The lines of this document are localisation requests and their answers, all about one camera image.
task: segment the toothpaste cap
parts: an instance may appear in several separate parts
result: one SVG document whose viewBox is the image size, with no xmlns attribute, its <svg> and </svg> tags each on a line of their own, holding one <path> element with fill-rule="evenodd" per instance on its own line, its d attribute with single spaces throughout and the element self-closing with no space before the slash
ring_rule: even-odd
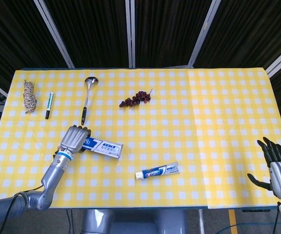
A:
<svg viewBox="0 0 281 234">
<path fill-rule="evenodd" d="M 136 179 L 144 179 L 142 172 L 135 172 L 135 177 L 136 177 Z"/>
</svg>

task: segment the cable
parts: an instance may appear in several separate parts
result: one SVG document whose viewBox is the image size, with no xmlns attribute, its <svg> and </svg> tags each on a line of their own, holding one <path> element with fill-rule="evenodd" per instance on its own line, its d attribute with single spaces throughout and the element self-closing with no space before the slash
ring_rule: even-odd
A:
<svg viewBox="0 0 281 234">
<path fill-rule="evenodd" d="M 276 231 L 276 226 L 277 226 L 277 221 L 278 221 L 278 215 L 279 215 L 279 206 L 281 205 L 280 202 L 277 202 L 277 214 L 276 214 L 276 219 L 275 219 L 275 224 L 273 228 L 273 234 L 275 234 Z"/>
<path fill-rule="evenodd" d="M 70 230 L 71 230 L 71 223 L 70 223 L 70 217 L 69 217 L 68 209 L 66 209 L 66 212 L 67 212 L 68 221 L 69 221 L 69 234 L 70 234 Z"/>
<path fill-rule="evenodd" d="M 41 186 L 39 186 L 39 187 L 37 187 L 37 188 L 35 188 L 35 189 L 30 189 L 30 190 L 23 191 L 23 193 L 27 193 L 28 191 L 36 190 L 36 189 L 39 189 L 39 188 L 41 188 L 41 187 L 43 187 L 43 185 L 41 185 Z M 0 228 L 0 234 L 3 232 L 3 229 L 4 229 L 5 223 L 6 223 L 6 221 L 7 221 L 9 212 L 10 212 L 10 210 L 11 210 L 13 204 L 15 203 L 16 198 L 17 198 L 19 195 L 20 195 L 20 193 L 16 193 L 16 194 L 14 195 L 13 200 L 12 200 L 12 202 L 10 203 L 10 205 L 9 205 L 9 207 L 8 207 L 8 210 L 7 210 L 7 213 L 6 213 L 6 216 L 5 216 L 3 225 L 2 225 L 2 227 Z"/>
<path fill-rule="evenodd" d="M 73 225 L 73 213 L 72 213 L 72 209 L 71 210 L 71 221 L 72 221 L 72 232 L 74 234 L 75 230 L 74 230 L 74 225 Z"/>
<path fill-rule="evenodd" d="M 223 228 L 222 230 L 220 230 L 219 232 L 217 232 L 216 234 L 220 234 L 222 233 L 223 231 L 225 231 L 226 229 L 229 229 L 229 228 L 232 228 L 232 227 L 235 227 L 235 226 L 241 226 L 241 225 L 252 225 L 252 226 L 259 226 L 259 225 L 274 225 L 274 223 L 237 223 L 235 225 L 231 225 L 231 226 L 228 226 L 226 228 Z"/>
</svg>

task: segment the yellow checkered tablecloth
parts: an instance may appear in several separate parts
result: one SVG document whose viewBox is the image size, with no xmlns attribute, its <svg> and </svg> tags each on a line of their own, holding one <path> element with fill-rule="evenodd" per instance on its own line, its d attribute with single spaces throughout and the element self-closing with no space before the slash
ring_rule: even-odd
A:
<svg viewBox="0 0 281 234">
<path fill-rule="evenodd" d="M 261 68 L 16 71 L 0 122 L 0 198 L 40 185 L 68 126 L 80 124 L 88 76 L 99 83 L 85 125 L 92 137 L 123 143 L 122 155 L 75 155 L 52 207 L 276 204 L 246 177 L 269 178 L 257 139 L 281 144 L 281 118 Z M 25 79 L 35 84 L 32 114 L 24 113 Z M 151 88 L 149 103 L 119 108 Z M 180 174 L 135 180 L 136 171 L 174 161 Z"/>
</svg>

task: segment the grape bunch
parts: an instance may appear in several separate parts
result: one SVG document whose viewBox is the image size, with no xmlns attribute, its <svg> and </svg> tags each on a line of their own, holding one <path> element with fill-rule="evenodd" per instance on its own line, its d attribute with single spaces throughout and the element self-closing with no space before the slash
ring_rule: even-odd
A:
<svg viewBox="0 0 281 234">
<path fill-rule="evenodd" d="M 124 107 L 124 106 L 136 106 L 139 105 L 141 103 L 141 101 L 143 101 L 144 103 L 147 103 L 148 101 L 150 101 L 152 89 L 150 90 L 150 93 L 146 93 L 144 91 L 139 91 L 138 93 L 135 94 L 135 96 L 131 98 L 127 98 L 125 101 L 122 101 L 121 104 L 119 105 L 120 107 Z"/>
</svg>

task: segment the ladle handle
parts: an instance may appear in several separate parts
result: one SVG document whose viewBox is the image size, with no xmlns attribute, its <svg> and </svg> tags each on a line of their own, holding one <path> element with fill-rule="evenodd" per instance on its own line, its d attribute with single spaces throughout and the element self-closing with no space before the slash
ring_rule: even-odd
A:
<svg viewBox="0 0 281 234">
<path fill-rule="evenodd" d="M 83 112 L 82 112 L 82 119 L 81 119 L 81 124 L 84 125 L 85 122 L 85 117 L 86 117 L 86 106 L 83 107 Z"/>
</svg>

